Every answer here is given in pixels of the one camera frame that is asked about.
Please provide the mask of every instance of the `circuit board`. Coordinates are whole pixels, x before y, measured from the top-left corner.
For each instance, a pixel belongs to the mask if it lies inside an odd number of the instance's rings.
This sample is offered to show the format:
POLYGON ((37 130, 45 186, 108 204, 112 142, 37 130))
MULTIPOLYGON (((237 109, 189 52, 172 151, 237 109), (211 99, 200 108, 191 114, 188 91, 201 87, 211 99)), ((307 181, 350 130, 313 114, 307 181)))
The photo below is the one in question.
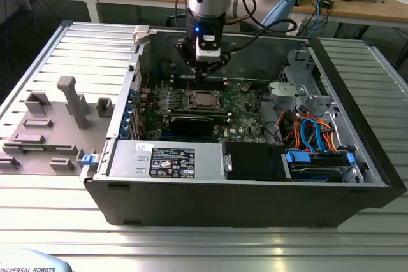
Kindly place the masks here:
POLYGON ((243 84, 229 82, 223 90, 193 90, 175 89, 170 82, 161 82, 145 96, 146 101, 141 102, 140 113, 145 126, 143 139, 207 143, 265 142, 256 113, 257 91, 245 89, 243 92, 243 84), (174 133, 171 121, 186 117, 210 121, 210 133, 174 133))

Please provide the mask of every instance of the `gray plastic tab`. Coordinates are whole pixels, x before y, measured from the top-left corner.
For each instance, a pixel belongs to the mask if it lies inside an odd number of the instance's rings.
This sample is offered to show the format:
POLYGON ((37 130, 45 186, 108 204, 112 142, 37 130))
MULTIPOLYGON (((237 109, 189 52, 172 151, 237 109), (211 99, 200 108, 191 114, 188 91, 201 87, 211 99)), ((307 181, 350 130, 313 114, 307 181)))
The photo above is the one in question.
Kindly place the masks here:
POLYGON ((44 109, 42 105, 50 104, 47 96, 43 92, 32 92, 24 101, 31 115, 44 115, 44 109))
POLYGON ((28 134, 17 134, 13 141, 19 143, 44 143, 45 137, 42 135, 28 135, 28 134))
POLYGON ((77 155, 76 155, 76 158, 75 158, 75 160, 76 160, 78 163, 80 163, 81 165, 82 165, 82 157, 84 157, 84 155, 85 155, 85 152, 84 152, 82 149, 80 149, 80 150, 78 151, 77 155))
POLYGON ((50 119, 34 118, 25 119, 23 121, 24 127, 52 127, 53 123, 50 119))
POLYGON ((57 147, 55 150, 61 155, 75 155, 78 153, 78 148, 76 145, 72 145, 70 147, 57 147))
POLYGON ((78 128, 80 130, 86 130, 89 127, 89 121, 85 116, 85 112, 81 107, 81 102, 75 90, 76 82, 72 76, 62 76, 58 80, 57 87, 64 93, 78 128))
POLYGON ((20 163, 14 157, 0 157, 0 169, 17 169, 20 163))
POLYGON ((13 146, 5 143, 1 148, 8 155, 24 154, 24 151, 20 149, 20 146, 13 146))
POLYGON ((62 159, 60 157, 51 158, 50 166, 54 170, 72 170, 74 165, 70 159, 62 159))
MULTIPOLYGON (((83 94, 79 94, 78 98, 79 98, 79 103, 81 104, 81 110, 84 112, 85 115, 88 114, 89 105, 88 105, 87 101, 85 100, 85 96, 83 94)), ((66 107, 66 110, 68 111, 68 113, 70 115, 72 115, 71 108, 69 107, 68 103, 65 104, 65 107, 66 107)))
POLYGON ((96 103, 96 110, 101 118, 110 118, 113 114, 112 101, 109 98, 99 98, 96 103))

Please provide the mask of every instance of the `table leg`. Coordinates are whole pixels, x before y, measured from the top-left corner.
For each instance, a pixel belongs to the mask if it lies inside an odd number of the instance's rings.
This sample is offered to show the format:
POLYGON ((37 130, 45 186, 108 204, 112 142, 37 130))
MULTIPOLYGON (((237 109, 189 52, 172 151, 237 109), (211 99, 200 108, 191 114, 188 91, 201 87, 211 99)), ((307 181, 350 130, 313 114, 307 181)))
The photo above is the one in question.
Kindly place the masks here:
POLYGON ((84 0, 88 7, 89 17, 91 22, 99 23, 102 22, 101 12, 99 11, 99 6, 97 0, 84 0))

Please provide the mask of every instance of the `warning label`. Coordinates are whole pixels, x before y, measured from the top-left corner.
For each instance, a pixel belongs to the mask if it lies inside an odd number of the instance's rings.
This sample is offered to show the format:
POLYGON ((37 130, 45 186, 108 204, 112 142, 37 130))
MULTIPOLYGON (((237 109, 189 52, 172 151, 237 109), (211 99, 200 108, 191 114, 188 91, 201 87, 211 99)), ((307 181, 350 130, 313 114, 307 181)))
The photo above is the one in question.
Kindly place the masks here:
POLYGON ((194 149, 153 148, 149 175, 153 178, 194 178, 194 149))

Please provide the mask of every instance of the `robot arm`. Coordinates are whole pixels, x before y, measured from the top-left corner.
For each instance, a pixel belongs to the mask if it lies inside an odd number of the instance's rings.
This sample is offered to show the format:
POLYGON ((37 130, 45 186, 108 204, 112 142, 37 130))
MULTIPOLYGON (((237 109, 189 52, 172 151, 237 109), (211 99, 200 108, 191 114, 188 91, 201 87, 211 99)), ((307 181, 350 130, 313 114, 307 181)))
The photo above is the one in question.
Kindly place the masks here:
MULTIPOLYGON (((258 5, 253 19, 268 25, 274 20, 287 17, 295 0, 256 2, 258 5)), ((251 11, 253 3, 251 0, 246 0, 246 3, 251 11)), ((222 53, 221 50, 227 13, 231 17, 248 14, 242 0, 189 0, 186 36, 177 41, 175 47, 184 62, 191 66, 196 81, 225 66, 230 60, 230 55, 222 53)))
POLYGON ((195 80, 201 80, 203 75, 228 61, 221 56, 227 6, 228 0, 189 0, 186 36, 175 46, 184 62, 191 66, 195 80))

